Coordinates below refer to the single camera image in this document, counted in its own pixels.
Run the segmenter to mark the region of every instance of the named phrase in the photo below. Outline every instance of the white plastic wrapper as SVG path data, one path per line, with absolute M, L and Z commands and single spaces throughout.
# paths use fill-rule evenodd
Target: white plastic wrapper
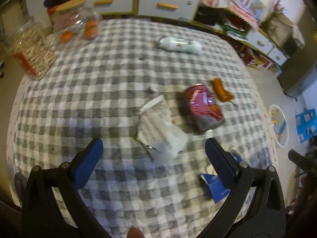
M 137 140 L 148 149 L 157 165 L 170 164 L 188 141 L 187 134 L 172 123 L 172 114 L 163 95 L 141 109 Z

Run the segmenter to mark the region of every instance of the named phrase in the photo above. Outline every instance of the table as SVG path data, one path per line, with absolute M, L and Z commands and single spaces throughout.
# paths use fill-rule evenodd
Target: table
M 276 162 L 242 62 L 226 41 L 188 28 L 120 19 L 103 21 L 100 30 L 85 48 L 57 52 L 47 75 L 29 83 L 16 124 L 15 171 L 28 176 L 34 165 L 57 167 L 100 137 L 103 156 L 79 194 L 105 230 L 126 237 L 134 225 L 145 237 L 197 236 L 222 205 L 215 205 L 199 179 L 210 164 L 204 152 L 208 137 L 236 147 L 252 167 Z M 197 40 L 202 52 L 158 49 L 163 36 Z M 219 103 L 225 123 L 195 135 L 187 128 L 188 116 L 180 115 L 180 92 L 197 83 L 210 86 L 215 77 L 235 95 L 238 108 Z M 164 167 L 155 166 L 135 140 L 139 108 L 161 94 L 189 137 L 187 148 Z M 72 224 L 61 195 L 55 195 Z

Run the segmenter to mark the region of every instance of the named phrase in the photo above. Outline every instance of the floor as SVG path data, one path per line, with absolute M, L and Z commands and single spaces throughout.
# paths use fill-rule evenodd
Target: floor
M 16 63 L 12 61 L 5 61 L 5 63 L 5 77 L 0 79 L 0 101 L 5 101 L 5 103 L 1 103 L 0 114 L 0 164 L 3 164 L 3 166 L 0 165 L 0 176 L 7 175 L 8 171 L 5 165 L 7 130 L 15 94 L 23 77 L 23 72 Z M 277 157 L 279 162 L 278 173 L 282 185 L 284 201 L 286 205 L 289 205 L 295 193 L 296 182 L 294 174 L 296 167 L 288 160 L 287 154 L 290 149 L 294 149 L 300 154 L 306 152 L 307 143 L 300 144 L 296 133 L 295 119 L 295 115 L 304 110 L 305 101 L 303 97 L 299 97 L 298 102 L 296 102 L 295 99 L 285 96 L 278 80 L 271 72 L 264 69 L 257 71 L 249 67 L 246 68 L 256 84 L 266 109 L 268 110 L 271 104 L 278 105 L 288 121 L 290 139 L 285 149 L 277 148 Z M 6 178 L 0 178 L 0 180 L 0 195 L 8 194 L 8 180 Z
M 301 155 L 307 152 L 308 141 L 300 143 L 296 132 L 295 115 L 304 111 L 306 107 L 305 100 L 302 96 L 298 101 L 284 95 L 282 88 L 270 71 L 261 69 L 255 70 L 247 67 L 256 87 L 262 97 L 264 106 L 268 110 L 270 105 L 279 106 L 287 120 L 289 127 L 289 141 L 284 149 L 276 148 L 277 159 L 279 163 L 278 174 L 284 195 L 285 205 L 289 205 L 294 198 L 296 180 L 294 179 L 296 166 L 288 159 L 288 152 L 294 149 Z

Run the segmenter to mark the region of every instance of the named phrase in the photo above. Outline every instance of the jar of peanuts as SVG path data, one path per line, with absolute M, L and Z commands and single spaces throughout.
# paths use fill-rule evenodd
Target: jar of peanuts
M 46 41 L 40 23 L 31 17 L 9 40 L 10 54 L 20 63 L 25 73 L 34 80 L 42 79 L 56 56 Z

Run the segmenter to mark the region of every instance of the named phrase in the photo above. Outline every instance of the transparent plastic jar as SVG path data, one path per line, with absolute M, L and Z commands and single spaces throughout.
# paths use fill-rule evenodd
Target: transparent plastic jar
M 100 17 L 86 0 L 70 0 L 56 9 L 53 15 L 53 45 L 57 50 L 73 51 L 90 44 L 99 33 Z
M 56 56 L 46 41 L 40 23 L 31 17 L 9 38 L 9 54 L 20 63 L 25 74 L 34 80 L 42 79 Z

